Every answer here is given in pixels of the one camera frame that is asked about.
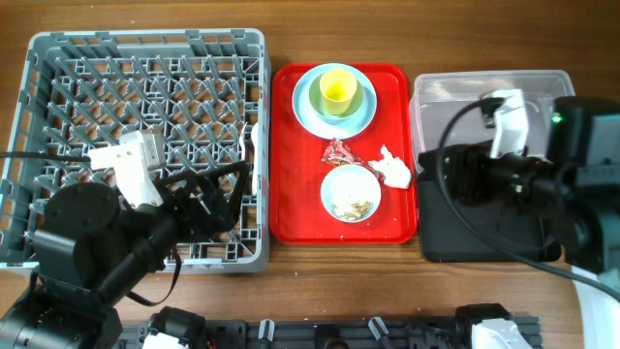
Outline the light blue bowl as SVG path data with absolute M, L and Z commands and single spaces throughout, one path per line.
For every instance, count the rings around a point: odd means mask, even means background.
M 367 169 L 359 165 L 343 165 L 331 170 L 324 178 L 320 196 L 325 210 L 335 219 L 345 223 L 358 223 L 372 216 L 382 200 L 379 180 Z M 373 208 L 367 216 L 358 221 L 338 219 L 331 205 L 341 202 L 369 201 Z

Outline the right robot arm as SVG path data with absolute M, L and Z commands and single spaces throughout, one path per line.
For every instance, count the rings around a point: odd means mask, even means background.
M 418 160 L 448 208 L 480 242 L 507 257 L 573 281 L 588 348 L 619 345 L 619 104 L 554 100 L 542 158 L 527 150 L 519 91 L 487 93 L 458 111 L 437 147 Z M 462 206 L 501 202 L 554 223 L 570 270 L 510 251 L 477 229 Z

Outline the white plastic fork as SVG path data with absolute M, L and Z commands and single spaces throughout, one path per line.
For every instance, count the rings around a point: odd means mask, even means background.
M 245 139 L 245 132 L 241 132 L 241 134 L 239 135 L 239 148 L 241 150 L 239 159 L 241 161 L 247 161 L 247 145 Z

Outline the red snack wrapper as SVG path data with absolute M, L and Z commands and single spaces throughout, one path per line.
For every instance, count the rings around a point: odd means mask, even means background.
M 362 160 L 342 141 L 333 139 L 324 151 L 322 161 L 334 167 L 342 165 L 362 165 Z

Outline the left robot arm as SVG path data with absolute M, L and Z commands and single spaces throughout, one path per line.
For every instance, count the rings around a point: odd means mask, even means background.
M 110 348 L 123 332 L 115 309 L 167 257 L 182 264 L 180 242 L 231 230 L 241 211 L 251 164 L 156 183 L 161 204 L 130 206 L 118 191 L 80 183 L 48 201 L 33 245 L 39 260 L 29 286 L 1 319 L 4 348 Z

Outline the rice and nut leftovers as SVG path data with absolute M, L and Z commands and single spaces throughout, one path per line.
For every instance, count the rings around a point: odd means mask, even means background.
M 341 220 L 358 221 L 369 214 L 373 203 L 369 201 L 341 202 L 331 205 L 332 213 Z

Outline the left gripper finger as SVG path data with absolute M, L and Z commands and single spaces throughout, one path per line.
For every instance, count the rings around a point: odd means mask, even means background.
M 246 182 L 251 173 L 251 165 L 246 161 L 229 163 L 204 173 L 194 174 L 196 182 L 219 182 L 221 177 L 232 175 L 236 182 Z
M 238 222 L 246 182 L 236 182 L 225 208 L 224 230 L 230 231 Z

